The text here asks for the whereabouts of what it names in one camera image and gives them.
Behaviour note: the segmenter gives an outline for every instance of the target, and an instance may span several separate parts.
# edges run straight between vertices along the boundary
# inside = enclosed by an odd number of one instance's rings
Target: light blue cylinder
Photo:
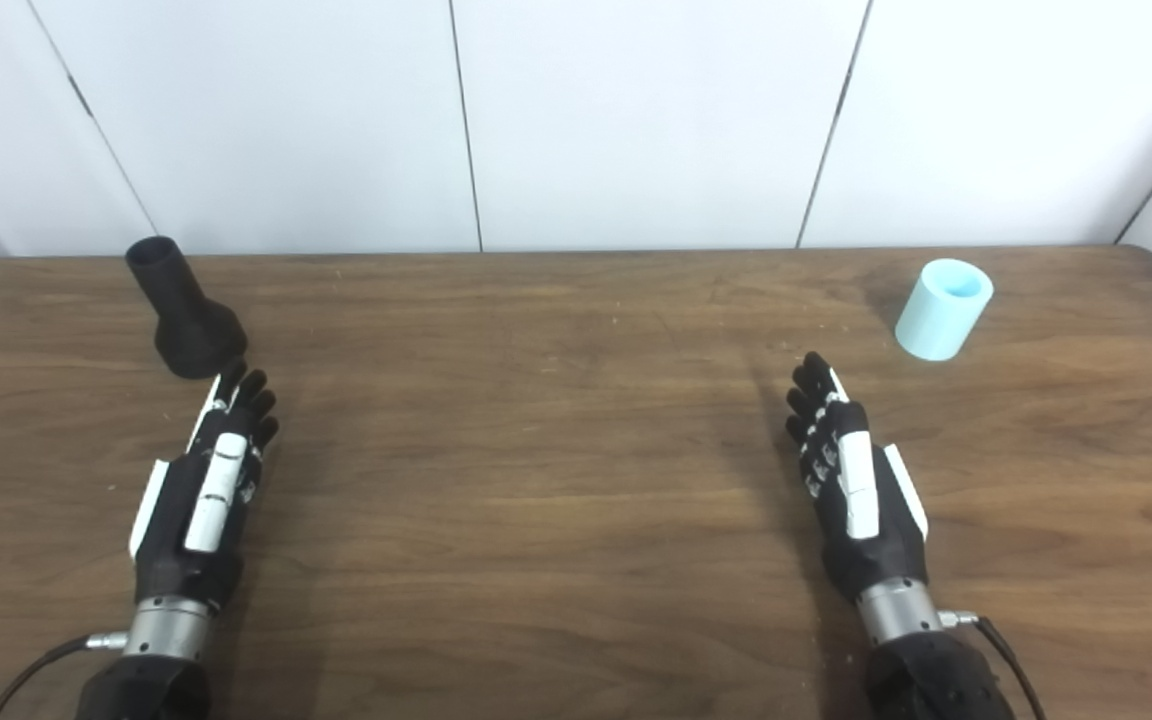
[[[983,270],[963,260],[932,260],[923,265],[896,323],[896,340],[915,357],[947,361],[958,354],[991,297],[993,282]]]

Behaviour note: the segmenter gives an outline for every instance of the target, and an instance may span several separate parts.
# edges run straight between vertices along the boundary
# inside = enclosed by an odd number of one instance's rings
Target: cable connector
[[[127,632],[97,632],[88,635],[86,650],[123,650],[127,647]]]
[[[975,626],[980,621],[979,615],[968,611],[937,611],[935,614],[941,619],[941,626],[945,626],[946,629],[957,628],[957,626]]]

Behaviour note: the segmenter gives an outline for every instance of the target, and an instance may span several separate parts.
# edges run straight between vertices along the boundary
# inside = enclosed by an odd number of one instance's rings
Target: white finger segment
[[[220,547],[220,533],[225,530],[225,518],[234,501],[234,490],[238,486],[238,471],[247,455],[247,438],[236,433],[223,433],[215,439],[207,473],[202,479],[198,502],[194,506],[194,517],[184,536],[185,550],[215,552]]]
[[[923,500],[918,497],[918,488],[914,486],[914,478],[909,477],[909,470],[905,470],[905,460],[900,456],[900,450],[896,450],[895,445],[884,447],[882,452],[887,455],[888,464],[892,465],[892,473],[896,475],[896,484],[900,486],[901,495],[905,497],[909,514],[914,515],[914,524],[922,530],[925,541],[927,539],[927,511],[923,510]]]
[[[867,539],[878,536],[878,484],[867,430],[838,439],[838,484],[847,498],[847,537]]]

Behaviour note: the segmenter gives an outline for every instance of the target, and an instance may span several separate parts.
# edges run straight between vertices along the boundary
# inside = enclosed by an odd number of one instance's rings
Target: robotic hand
[[[202,720],[211,619],[238,586],[238,538],[278,432],[265,373],[238,361],[212,382],[184,455],[154,463],[132,524],[136,616],[123,655],[83,685],[78,720]]]
[[[927,514],[896,446],[873,446],[864,407],[819,355],[806,355],[794,382],[786,427],[824,532],[824,569],[855,602],[874,646],[865,679],[874,717],[1014,720],[984,655],[946,632],[988,620],[932,602]]]

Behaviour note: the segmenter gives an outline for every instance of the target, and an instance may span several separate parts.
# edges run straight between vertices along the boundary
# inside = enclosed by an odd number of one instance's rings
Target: wood grain surface
[[[996,296],[922,363],[890,327],[943,253],[195,259],[285,429],[214,717],[866,717],[782,430],[818,350],[900,442],[937,600],[996,621],[1053,719],[1152,719],[1152,256],[954,251]],[[126,628],[151,460],[206,393],[152,324],[120,259],[0,260],[0,688]],[[3,717],[68,719],[106,660]]]

